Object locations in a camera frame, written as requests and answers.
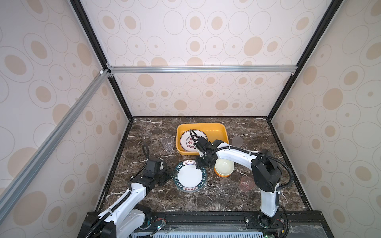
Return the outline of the plate with green text rim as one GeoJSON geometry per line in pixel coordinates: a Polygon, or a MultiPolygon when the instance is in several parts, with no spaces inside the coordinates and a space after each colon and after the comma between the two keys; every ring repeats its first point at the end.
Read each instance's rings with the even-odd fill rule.
{"type": "Polygon", "coordinates": [[[195,160],[185,160],[176,166],[173,180],[179,190],[197,192],[206,184],[207,171],[204,168],[197,169],[195,160]]]}

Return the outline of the plate with red characters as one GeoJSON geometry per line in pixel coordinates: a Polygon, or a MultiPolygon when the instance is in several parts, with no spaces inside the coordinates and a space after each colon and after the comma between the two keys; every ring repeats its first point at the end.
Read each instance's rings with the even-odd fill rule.
{"type": "Polygon", "coordinates": [[[190,134],[190,131],[186,131],[183,133],[180,137],[180,146],[184,151],[189,151],[189,152],[196,152],[197,148],[194,145],[194,139],[197,139],[199,137],[204,137],[207,139],[207,136],[204,132],[200,130],[193,130],[194,133],[190,134]]]}

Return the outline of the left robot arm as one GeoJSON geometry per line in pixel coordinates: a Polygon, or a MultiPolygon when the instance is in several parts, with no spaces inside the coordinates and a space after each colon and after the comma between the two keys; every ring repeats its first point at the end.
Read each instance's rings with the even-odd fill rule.
{"type": "Polygon", "coordinates": [[[79,238],[128,238],[136,229],[152,224],[152,209],[141,205],[148,193],[170,181],[175,172],[161,159],[148,159],[143,169],[131,179],[126,192],[99,214],[87,214],[79,238]]]}

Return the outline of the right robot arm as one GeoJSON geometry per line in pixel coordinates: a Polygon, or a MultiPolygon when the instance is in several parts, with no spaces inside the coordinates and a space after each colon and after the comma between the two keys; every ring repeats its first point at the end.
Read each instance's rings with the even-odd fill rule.
{"type": "Polygon", "coordinates": [[[221,140],[209,142],[204,137],[199,137],[195,146],[199,153],[197,169],[212,168],[218,159],[225,159],[252,170],[254,182],[261,191],[260,219],[272,224],[280,207],[281,190],[294,181],[292,170],[268,150],[250,151],[221,140]]]}

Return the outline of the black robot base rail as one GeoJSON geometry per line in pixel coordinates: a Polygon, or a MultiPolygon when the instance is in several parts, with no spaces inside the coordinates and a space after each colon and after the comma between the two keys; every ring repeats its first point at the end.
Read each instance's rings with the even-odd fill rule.
{"type": "Polygon", "coordinates": [[[265,228],[258,212],[146,212],[104,221],[93,238],[332,238],[322,212],[280,211],[265,228]]]}

